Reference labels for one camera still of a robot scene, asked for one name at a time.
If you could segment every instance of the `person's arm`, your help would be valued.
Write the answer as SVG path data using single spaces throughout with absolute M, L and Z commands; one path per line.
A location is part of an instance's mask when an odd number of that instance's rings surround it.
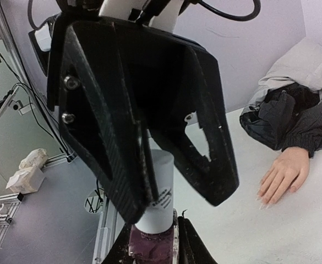
M 261 181 L 258 196 L 264 204 L 275 204 L 290 188 L 297 191 L 309 173 L 309 158 L 322 149 L 322 102 L 302 112 L 276 159 Z

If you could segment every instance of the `black jacket sleeve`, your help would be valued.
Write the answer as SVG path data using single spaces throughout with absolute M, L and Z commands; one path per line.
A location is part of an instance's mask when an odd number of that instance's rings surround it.
M 306 149 L 310 157 L 322 149 L 322 101 L 300 113 L 298 122 L 286 135 L 282 150 L 288 147 Z

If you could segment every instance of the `white plastic bag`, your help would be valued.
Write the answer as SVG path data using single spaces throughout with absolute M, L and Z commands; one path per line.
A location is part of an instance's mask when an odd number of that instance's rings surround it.
M 47 151 L 44 148 L 38 148 L 37 150 L 31 151 L 30 154 L 21 161 L 19 169 L 25 169 L 30 167 L 37 167 L 41 169 L 43 165 L 45 165 L 47 160 Z

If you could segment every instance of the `human hand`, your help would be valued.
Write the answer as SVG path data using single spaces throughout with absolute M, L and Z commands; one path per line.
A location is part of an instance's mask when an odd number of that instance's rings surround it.
M 275 204 L 290 188 L 295 193 L 306 180 L 310 169 L 309 152 L 300 147 L 289 147 L 274 161 L 261 180 L 258 196 L 264 204 Z

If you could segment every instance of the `white cylinder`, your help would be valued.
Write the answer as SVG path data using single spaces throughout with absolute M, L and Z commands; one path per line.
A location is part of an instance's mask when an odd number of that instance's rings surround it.
M 159 199 L 146 209 L 136 227 L 147 234 L 160 234 L 173 224 L 174 157 L 167 151 L 151 150 Z

